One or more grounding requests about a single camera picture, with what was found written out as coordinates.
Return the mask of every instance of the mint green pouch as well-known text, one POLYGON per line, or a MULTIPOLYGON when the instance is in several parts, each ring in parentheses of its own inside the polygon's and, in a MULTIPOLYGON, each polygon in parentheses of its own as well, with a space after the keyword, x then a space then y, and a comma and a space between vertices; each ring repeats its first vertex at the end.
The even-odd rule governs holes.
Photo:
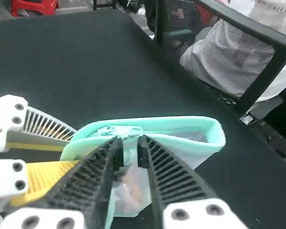
POLYGON ((113 217, 135 217, 151 203, 147 170, 137 165, 137 140, 152 137, 171 149, 192 169, 225 145, 220 123, 203 116, 129 118, 98 121, 75 133, 64 148, 61 160, 78 160, 114 136, 123 140, 125 174, 112 188, 107 229, 113 217))

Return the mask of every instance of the floor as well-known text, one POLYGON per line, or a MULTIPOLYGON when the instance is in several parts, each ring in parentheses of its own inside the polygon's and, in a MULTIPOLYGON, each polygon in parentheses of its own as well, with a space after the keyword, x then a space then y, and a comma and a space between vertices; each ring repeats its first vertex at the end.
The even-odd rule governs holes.
MULTIPOLYGON (((109 0, 98 0, 98 3, 106 3, 109 0)), ((93 0, 59 0, 59 9, 56 10, 55 14, 67 14, 75 12, 83 12, 92 10, 93 0)), ((148 35, 153 35, 153 33, 147 27, 146 18, 142 15, 127 12, 121 6, 118 5, 118 9, 128 13, 133 20, 144 30, 148 35)), ((39 13, 29 11, 29 10, 20 10, 19 15, 22 17, 38 17, 39 13)), ((10 0, 0 0, 0 20, 10 20, 15 19, 10 14, 10 0)))

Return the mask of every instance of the black mesh chair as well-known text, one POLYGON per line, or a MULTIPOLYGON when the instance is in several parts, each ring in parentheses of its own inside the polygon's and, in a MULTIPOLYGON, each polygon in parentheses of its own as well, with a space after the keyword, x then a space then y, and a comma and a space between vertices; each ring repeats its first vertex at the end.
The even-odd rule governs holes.
MULTIPOLYGON (((242 37, 242 42, 268 53, 263 60, 264 66, 254 69, 257 74, 241 78, 233 73, 231 79, 237 79, 242 84, 244 92, 240 96, 232 96, 218 88, 210 79, 210 75, 197 59, 193 60, 192 73, 216 93, 218 98, 224 100, 241 118, 249 124, 265 117, 272 109, 282 103, 278 96, 261 103, 256 109, 248 110, 257 101, 260 95, 275 79, 286 64, 286 35, 283 35, 267 26, 264 26, 216 0, 155 0, 155 41, 163 46, 179 61, 184 51, 197 42, 204 31, 215 29, 215 25, 228 24, 230 33, 242 37)), ((241 54, 234 53, 233 59, 242 59, 241 54)), ((261 56, 251 57, 258 61, 261 56)))

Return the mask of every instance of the screw hole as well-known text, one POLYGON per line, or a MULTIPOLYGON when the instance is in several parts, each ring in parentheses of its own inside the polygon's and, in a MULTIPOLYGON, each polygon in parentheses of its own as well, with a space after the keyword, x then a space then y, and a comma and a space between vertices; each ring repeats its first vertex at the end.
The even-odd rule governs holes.
POLYGON ((183 209, 175 209, 172 212, 172 218, 175 220, 187 220, 190 218, 190 215, 183 209))
POLYGON ((22 111, 24 109, 23 105, 22 104, 16 104, 15 105, 15 108, 19 111, 22 111))
POLYGON ((58 222, 56 229, 73 229, 75 225, 74 219, 63 218, 58 222))
POLYGON ((22 229, 33 229, 35 228, 39 223, 39 217, 38 216, 31 216, 24 220, 24 222, 21 225, 22 229))
POLYGON ((19 162, 14 163, 14 164, 13 164, 13 169, 14 169, 15 172, 21 171, 21 170, 22 170, 22 164, 19 163, 19 162))
POLYGON ((213 215, 213 216, 222 216, 225 213, 224 210, 220 206, 215 205, 215 204, 211 204, 207 206, 206 212, 209 215, 213 215))
POLYGON ((21 123, 21 118, 13 117, 12 121, 13 121, 14 124, 20 124, 21 123))
POLYGON ((23 190, 25 188, 25 182, 23 180, 18 180, 15 183, 17 190, 23 190))

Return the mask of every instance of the black table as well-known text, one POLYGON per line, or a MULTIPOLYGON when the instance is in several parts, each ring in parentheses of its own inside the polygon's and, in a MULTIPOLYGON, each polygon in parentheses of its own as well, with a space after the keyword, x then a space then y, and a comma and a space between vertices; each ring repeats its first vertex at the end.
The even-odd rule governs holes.
MULTIPOLYGON (((196 171, 250 229, 286 228, 286 163, 119 10, 0 21, 5 94, 23 96, 74 128, 112 118, 214 117, 227 143, 196 171)), ((1 156, 11 154, 57 158, 25 151, 1 156)), ((148 207, 136 218, 116 218, 112 229, 152 223, 148 207)))

